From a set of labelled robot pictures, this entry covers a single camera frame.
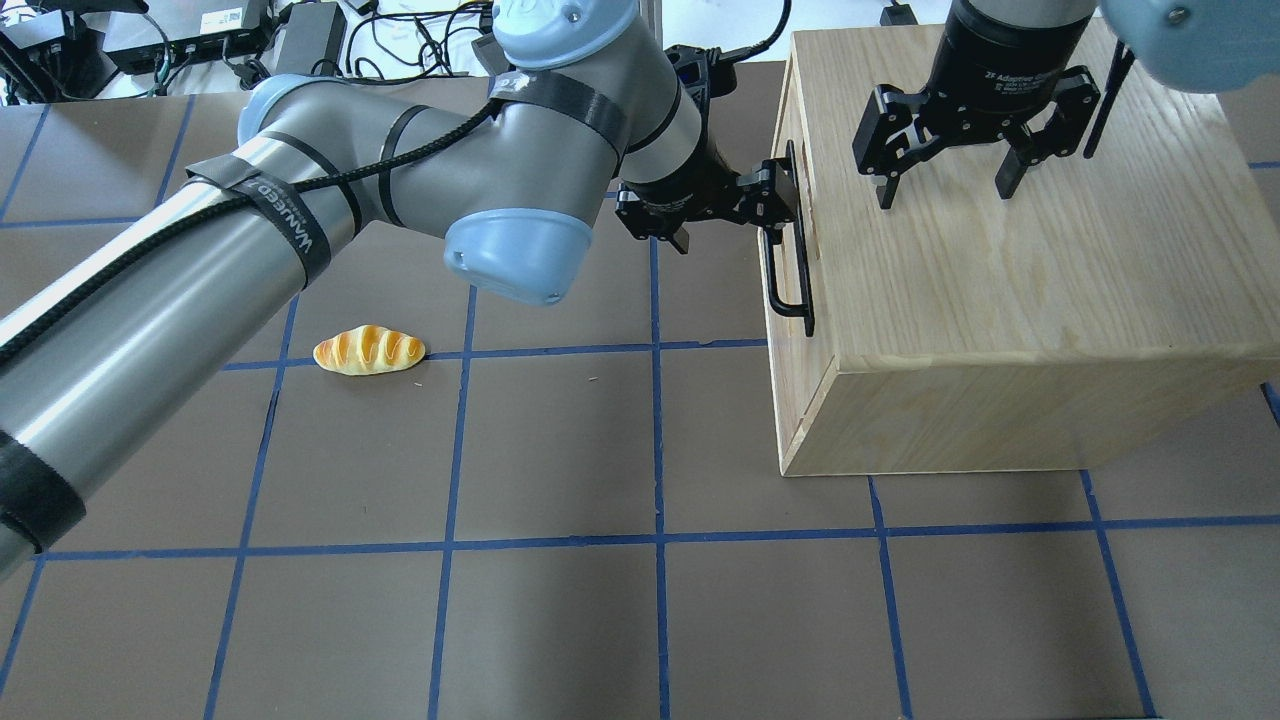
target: cabinet handle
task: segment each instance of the cabinet handle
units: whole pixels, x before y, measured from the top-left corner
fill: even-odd
[[[795,187],[796,182],[796,155],[795,143],[787,141],[787,159],[782,172],[791,177]],[[804,318],[804,334],[813,337],[813,293],[809,284],[809,250],[804,237],[804,214],[800,211],[800,193],[796,193],[796,219],[795,219],[795,246],[796,246],[796,272],[800,275],[800,302],[792,304],[782,300],[778,292],[778,268],[773,251],[782,245],[782,229],[776,227],[764,228],[764,272],[768,275],[769,307],[783,318]]]

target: croissant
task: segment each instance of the croissant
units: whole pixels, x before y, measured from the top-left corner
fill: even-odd
[[[325,370],[376,375],[412,368],[426,357],[426,343],[379,325],[360,325],[321,342],[311,356]]]

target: blue grid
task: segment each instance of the blue grid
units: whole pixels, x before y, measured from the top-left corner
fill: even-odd
[[[193,114],[196,96],[191,96],[174,141],[173,151],[165,168],[163,182],[156,193],[156,205],[164,200],[169,181],[177,167],[177,160]],[[77,227],[133,223],[138,218],[88,218],[70,220],[42,220],[42,222],[3,222],[10,204],[17,193],[22,176],[31,160],[37,140],[45,127],[50,106],[45,106],[31,140],[27,143],[18,170],[14,176],[4,202],[0,205],[0,229],[20,229],[38,227]],[[1280,161],[1249,163],[1252,169],[1280,168]],[[607,193],[607,197],[616,196],[616,192]],[[252,547],[253,518],[256,514],[259,491],[262,482],[268,450],[270,446],[271,429],[275,421],[275,411],[279,402],[280,391],[284,383],[284,373],[288,368],[314,365],[311,357],[288,356],[289,343],[293,334],[293,323],[297,314],[298,299],[289,304],[288,318],[280,342],[280,354],[274,361],[232,363],[223,368],[224,372],[247,369],[274,369],[275,380],[271,388],[271,400],[264,420],[262,439],[259,448],[257,462],[253,469],[253,478],[250,488],[250,497],[246,506],[244,521],[241,539],[237,547],[221,548],[157,548],[157,550],[123,550],[123,551],[51,551],[36,557],[32,562],[32,575],[23,597],[22,609],[14,624],[10,641],[0,665],[0,693],[4,692],[17,652],[20,646],[23,630],[29,618],[31,610],[37,600],[40,580],[44,569],[49,562],[81,562],[81,561],[108,561],[129,559],[234,559],[236,566],[232,574],[232,583],[228,591],[227,609],[221,633],[219,635],[218,651],[215,653],[214,669],[210,676],[209,693],[205,705],[206,720],[214,717],[216,710],[218,692],[220,688],[223,670],[227,661],[227,650],[234,625],[236,607],[239,596],[239,585],[243,578],[244,561],[248,557],[291,557],[291,556],[333,556],[333,555],[367,555],[367,553],[398,553],[398,552],[440,552],[442,573],[436,607],[435,643],[433,648],[433,662],[430,670],[430,691],[428,698],[428,717],[435,720],[439,712],[440,676],[444,660],[444,633],[448,618],[449,578],[453,552],[476,552],[495,550],[520,548],[545,548],[545,547],[591,547],[591,546],[646,546],[653,544],[657,565],[657,629],[658,629],[658,685],[659,707],[663,720],[669,720],[671,693],[669,693],[669,646],[667,637],[667,578],[666,578],[666,546],[671,543],[719,543],[719,542],[778,542],[778,541],[804,541],[804,539],[872,539],[879,546],[879,560],[882,570],[882,583],[886,598],[887,621],[890,625],[890,638],[892,646],[895,675],[899,685],[899,698],[902,717],[913,717],[911,698],[908,683],[906,657],[901,641],[901,623],[897,614],[896,593],[893,589],[892,564],[890,559],[888,541],[893,537],[941,537],[941,536],[974,536],[974,534],[1016,534],[1016,533],[1066,533],[1066,532],[1093,532],[1098,539],[1103,565],[1107,573],[1112,600],[1116,606],[1116,615],[1120,623],[1121,634],[1129,653],[1134,682],[1143,705],[1143,712],[1148,717],[1155,717],[1155,703],[1146,682],[1137,641],[1129,621],[1128,610],[1121,592],[1120,578],[1111,559],[1107,530],[1139,530],[1160,528],[1208,528],[1208,527],[1242,527],[1242,525],[1280,525],[1280,515],[1235,515],[1235,516],[1194,516],[1194,518],[1156,518],[1156,519],[1119,519],[1106,520],[1101,515],[1097,498],[1093,493],[1092,478],[1087,470],[1080,471],[1082,488],[1089,506],[1091,520],[1065,521],[1065,523],[1010,523],[1010,524],[974,524],[974,525],[916,525],[892,527],[886,523],[883,509],[876,491],[874,478],[868,478],[872,512],[874,518],[873,528],[819,528],[796,530],[741,530],[741,532],[708,532],[708,533],[667,533],[664,518],[663,497],[663,427],[662,427],[662,354],[664,351],[682,351],[699,348],[723,347],[762,347],[767,345],[763,338],[721,340],[713,342],[663,342],[660,338],[659,316],[659,278],[658,278],[658,246],[650,241],[649,252],[650,270],[650,342],[636,345],[598,345],[598,346],[570,346],[570,347],[534,347],[516,350],[472,350],[475,336],[475,310],[476,290],[468,290],[466,338],[462,352],[440,352],[428,356],[428,360],[461,360],[462,375],[458,391],[458,411],[454,428],[453,465],[449,483],[449,501],[443,542],[403,542],[403,543],[357,543],[357,544],[317,544],[317,546],[282,546],[282,547]],[[466,424],[466,404],[470,384],[470,363],[476,357],[531,357],[550,355],[579,355],[600,352],[650,352],[653,357],[653,411],[654,411],[654,533],[630,536],[563,536],[545,538],[507,538],[483,541],[458,541],[454,538],[457,524],[457,501],[461,483],[461,461],[463,448],[463,430]],[[1271,409],[1272,415],[1280,425],[1280,396],[1270,384],[1262,386],[1262,393]]]

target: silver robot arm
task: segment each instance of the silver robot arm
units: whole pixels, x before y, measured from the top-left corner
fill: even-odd
[[[233,154],[193,165],[192,183],[0,320],[0,577],[69,530],[367,223],[443,236],[470,282],[554,304],[620,165],[654,182],[685,164],[687,111],[668,113],[685,91],[635,3],[499,1],[495,15],[518,69],[476,117],[273,78]],[[349,168],[364,172],[334,182]]]

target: tiled surface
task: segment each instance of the tiled surface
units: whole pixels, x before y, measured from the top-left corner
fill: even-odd
[[[218,717],[420,717],[439,553],[255,557]]]
[[[713,126],[745,170],[781,67],[740,79]],[[1280,208],[1268,87],[1226,102]],[[484,81],[394,94],[467,111]],[[3,310],[228,150],[242,102],[55,108],[17,183],[35,124],[0,110]],[[602,209],[541,310],[366,231],[0,584],[0,717],[1274,715],[1262,393],[1092,474],[783,480],[754,233],[677,258]],[[435,356],[311,364],[364,323]]]
[[[198,717],[232,565],[47,564],[0,717]]]

